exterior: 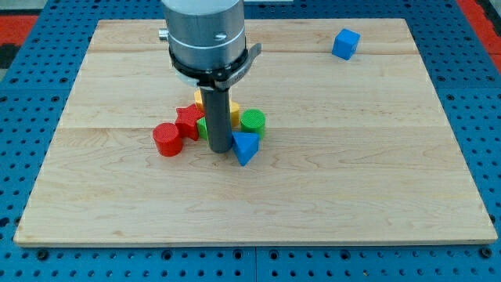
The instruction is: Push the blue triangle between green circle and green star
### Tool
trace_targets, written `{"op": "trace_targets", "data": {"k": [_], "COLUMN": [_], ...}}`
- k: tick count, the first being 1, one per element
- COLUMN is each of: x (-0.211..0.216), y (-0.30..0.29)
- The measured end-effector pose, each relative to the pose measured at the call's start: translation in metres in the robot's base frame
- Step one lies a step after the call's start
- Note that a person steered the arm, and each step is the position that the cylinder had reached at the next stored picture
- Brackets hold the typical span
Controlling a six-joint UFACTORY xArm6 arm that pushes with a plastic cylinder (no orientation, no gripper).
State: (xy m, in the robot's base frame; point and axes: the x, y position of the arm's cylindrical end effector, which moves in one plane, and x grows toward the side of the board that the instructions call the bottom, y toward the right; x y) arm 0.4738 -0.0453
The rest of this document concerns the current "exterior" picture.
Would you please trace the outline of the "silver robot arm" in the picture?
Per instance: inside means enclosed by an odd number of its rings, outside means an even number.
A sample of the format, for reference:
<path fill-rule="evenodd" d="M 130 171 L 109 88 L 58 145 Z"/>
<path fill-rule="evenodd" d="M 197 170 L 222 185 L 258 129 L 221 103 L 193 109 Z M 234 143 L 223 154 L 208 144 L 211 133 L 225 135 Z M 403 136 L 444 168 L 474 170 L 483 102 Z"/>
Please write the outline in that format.
<path fill-rule="evenodd" d="M 243 0 L 163 0 L 171 64 L 190 86 L 227 89 L 249 70 Z"/>

